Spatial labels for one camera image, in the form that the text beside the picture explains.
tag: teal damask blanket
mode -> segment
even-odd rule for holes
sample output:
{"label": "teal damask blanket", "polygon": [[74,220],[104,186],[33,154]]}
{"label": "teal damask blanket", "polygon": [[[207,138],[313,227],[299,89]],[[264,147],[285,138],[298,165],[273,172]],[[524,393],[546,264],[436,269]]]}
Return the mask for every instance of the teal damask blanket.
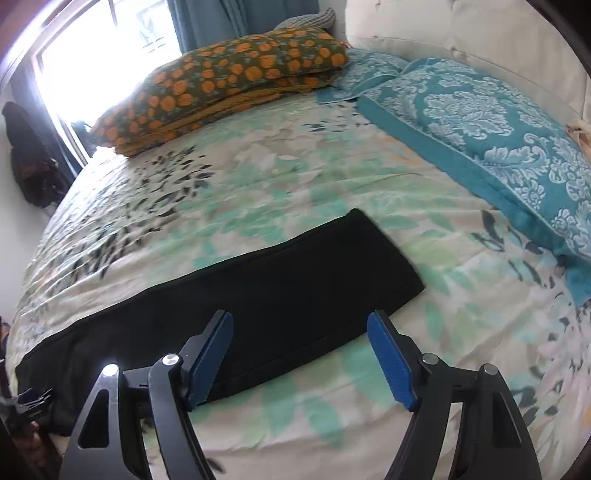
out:
{"label": "teal damask blanket", "polygon": [[500,209],[591,299],[591,167],[564,126],[505,82],[421,59],[361,94],[357,110]]}

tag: black cloth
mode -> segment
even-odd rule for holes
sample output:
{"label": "black cloth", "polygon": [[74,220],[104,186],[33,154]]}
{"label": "black cloth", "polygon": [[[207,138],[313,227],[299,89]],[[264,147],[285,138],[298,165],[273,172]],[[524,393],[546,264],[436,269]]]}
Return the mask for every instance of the black cloth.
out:
{"label": "black cloth", "polygon": [[217,309],[234,338],[208,401],[306,364],[366,332],[424,286],[394,244],[360,210],[285,243],[151,287],[43,340],[17,366],[20,391],[54,389],[49,428],[72,431],[101,369],[152,365],[199,334]]}

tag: metal screw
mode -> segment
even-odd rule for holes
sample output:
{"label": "metal screw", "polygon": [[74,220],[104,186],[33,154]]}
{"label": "metal screw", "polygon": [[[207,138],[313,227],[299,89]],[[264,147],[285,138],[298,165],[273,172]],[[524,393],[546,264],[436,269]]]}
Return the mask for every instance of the metal screw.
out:
{"label": "metal screw", "polygon": [[109,364],[103,369],[103,375],[105,377],[112,377],[119,371],[119,367],[115,364]]}
{"label": "metal screw", "polygon": [[439,361],[439,357],[434,353],[425,353],[423,355],[423,362],[427,365],[436,365]]}
{"label": "metal screw", "polygon": [[164,355],[162,358],[162,363],[164,365],[174,365],[178,362],[178,355],[176,353],[169,353],[168,355]]}
{"label": "metal screw", "polygon": [[499,372],[499,369],[495,367],[493,364],[485,364],[484,372],[489,375],[496,375]]}

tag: black bag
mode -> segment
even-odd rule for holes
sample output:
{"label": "black bag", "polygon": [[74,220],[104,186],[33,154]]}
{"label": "black bag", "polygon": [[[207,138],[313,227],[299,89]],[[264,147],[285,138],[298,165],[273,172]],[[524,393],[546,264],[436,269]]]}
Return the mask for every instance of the black bag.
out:
{"label": "black bag", "polygon": [[2,114],[12,145],[12,173],[25,199],[40,208],[59,205],[69,182],[31,125],[28,112],[14,102],[7,102]]}

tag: tufted headboard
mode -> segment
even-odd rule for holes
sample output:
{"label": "tufted headboard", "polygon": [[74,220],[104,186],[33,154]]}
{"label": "tufted headboard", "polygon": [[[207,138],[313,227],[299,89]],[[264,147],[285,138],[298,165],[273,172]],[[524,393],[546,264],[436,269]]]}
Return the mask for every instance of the tufted headboard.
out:
{"label": "tufted headboard", "polygon": [[408,60],[448,58],[518,88],[562,123],[591,123],[591,78],[527,0],[348,0],[354,47]]}

